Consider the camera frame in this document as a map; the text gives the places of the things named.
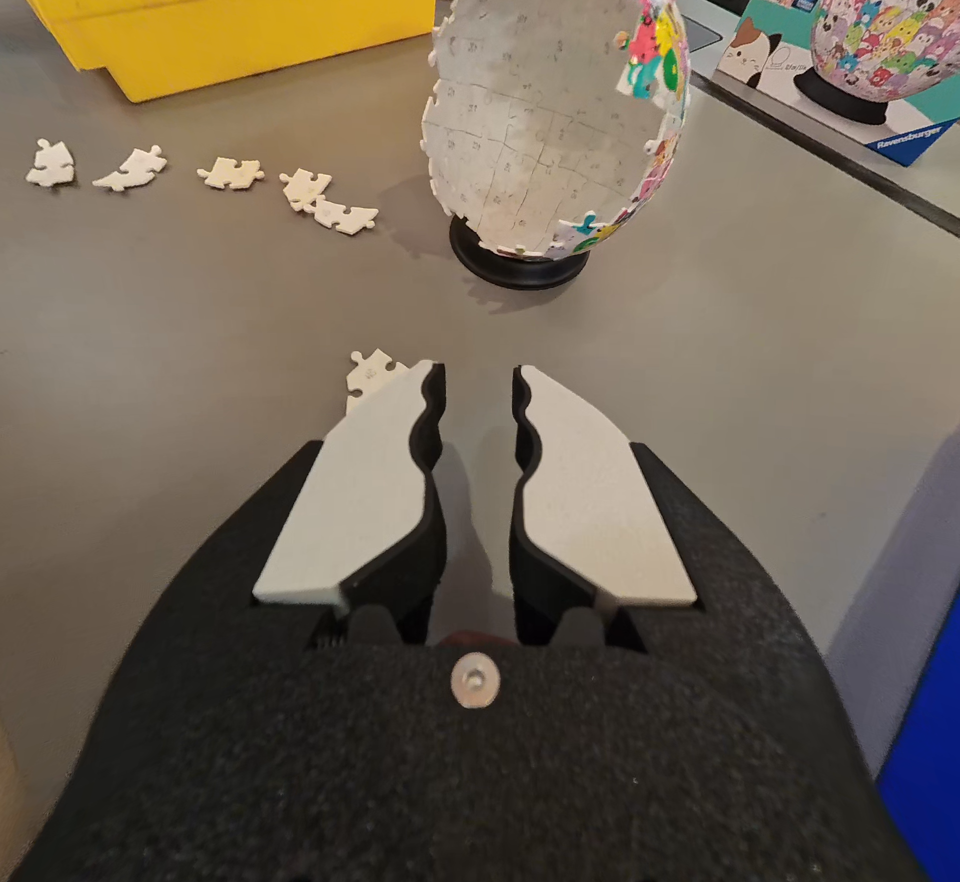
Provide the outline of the round black ball stand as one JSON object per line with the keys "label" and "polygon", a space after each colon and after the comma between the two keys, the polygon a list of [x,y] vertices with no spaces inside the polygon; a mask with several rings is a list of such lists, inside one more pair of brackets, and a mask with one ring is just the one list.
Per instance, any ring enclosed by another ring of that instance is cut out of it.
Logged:
{"label": "round black ball stand", "polygon": [[449,239],[453,253],[474,276],[494,286],[515,291],[545,291],[558,288],[582,273],[590,253],[559,260],[544,257],[513,258],[480,245],[479,235],[460,216],[450,220]]}

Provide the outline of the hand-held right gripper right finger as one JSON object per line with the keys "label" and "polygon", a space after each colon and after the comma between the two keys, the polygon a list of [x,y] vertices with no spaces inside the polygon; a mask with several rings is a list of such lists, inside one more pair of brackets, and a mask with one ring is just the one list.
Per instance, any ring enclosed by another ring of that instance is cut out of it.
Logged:
{"label": "hand-held right gripper right finger", "polygon": [[548,644],[568,612],[687,610],[694,583],[637,454],[602,411],[533,365],[511,375],[520,477],[510,516],[517,639]]}

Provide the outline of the blue plastic bin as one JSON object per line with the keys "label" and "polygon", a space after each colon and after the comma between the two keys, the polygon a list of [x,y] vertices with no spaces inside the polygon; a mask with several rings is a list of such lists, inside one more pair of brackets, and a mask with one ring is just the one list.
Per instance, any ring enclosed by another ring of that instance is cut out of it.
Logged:
{"label": "blue plastic bin", "polygon": [[959,598],[921,673],[878,788],[934,881],[959,879]]}

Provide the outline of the colourful puzzle ball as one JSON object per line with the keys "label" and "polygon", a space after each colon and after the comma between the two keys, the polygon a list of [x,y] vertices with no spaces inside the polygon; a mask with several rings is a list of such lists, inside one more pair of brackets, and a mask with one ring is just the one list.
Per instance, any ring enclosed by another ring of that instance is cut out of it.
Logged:
{"label": "colourful puzzle ball", "polygon": [[421,146],[443,210],[507,265],[590,251],[657,192],[689,100],[676,0],[452,0]]}

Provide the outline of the grey rounded pad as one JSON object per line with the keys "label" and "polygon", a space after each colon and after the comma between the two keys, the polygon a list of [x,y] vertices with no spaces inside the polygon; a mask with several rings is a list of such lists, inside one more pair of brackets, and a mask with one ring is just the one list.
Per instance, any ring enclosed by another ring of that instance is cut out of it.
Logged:
{"label": "grey rounded pad", "polygon": [[710,77],[729,44],[737,19],[725,9],[706,0],[676,0],[685,21],[691,66]]}

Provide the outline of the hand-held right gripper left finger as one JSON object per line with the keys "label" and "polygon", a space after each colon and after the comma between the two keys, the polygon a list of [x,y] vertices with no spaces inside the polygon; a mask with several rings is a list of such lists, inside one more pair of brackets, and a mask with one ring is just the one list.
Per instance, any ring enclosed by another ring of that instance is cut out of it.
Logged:
{"label": "hand-held right gripper left finger", "polygon": [[405,643],[426,643],[448,562],[434,477],[445,368],[418,362],[330,430],[254,583],[254,600],[321,606],[338,620],[379,606]]}

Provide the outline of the puzzle box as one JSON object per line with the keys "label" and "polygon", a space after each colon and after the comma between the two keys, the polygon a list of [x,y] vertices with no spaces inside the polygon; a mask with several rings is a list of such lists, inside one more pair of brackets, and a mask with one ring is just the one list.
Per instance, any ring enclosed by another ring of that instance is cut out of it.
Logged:
{"label": "puzzle box", "polygon": [[722,77],[902,167],[959,116],[959,0],[749,0]]}

